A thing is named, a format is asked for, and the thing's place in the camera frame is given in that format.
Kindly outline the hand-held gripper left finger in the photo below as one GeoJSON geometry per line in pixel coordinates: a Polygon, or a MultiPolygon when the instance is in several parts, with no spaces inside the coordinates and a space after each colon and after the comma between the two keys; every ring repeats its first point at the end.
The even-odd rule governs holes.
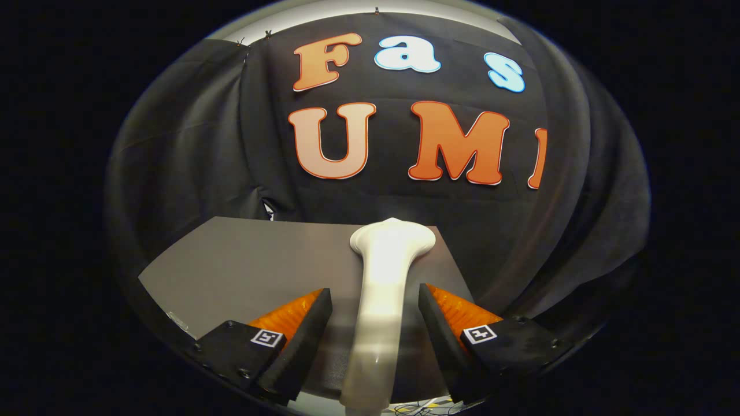
{"type": "Polygon", "coordinates": [[[225,321],[193,342],[188,357],[251,397],[287,405],[301,392],[332,311],[330,289],[320,288],[248,324],[225,321]]]}

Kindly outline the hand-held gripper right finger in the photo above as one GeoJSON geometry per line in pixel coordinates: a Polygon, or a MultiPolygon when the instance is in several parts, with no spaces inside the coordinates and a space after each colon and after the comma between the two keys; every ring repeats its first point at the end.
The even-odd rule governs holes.
{"type": "Polygon", "coordinates": [[[570,350],[534,320],[501,318],[431,284],[420,284],[418,307],[454,401],[474,404],[520,389],[570,350]]]}

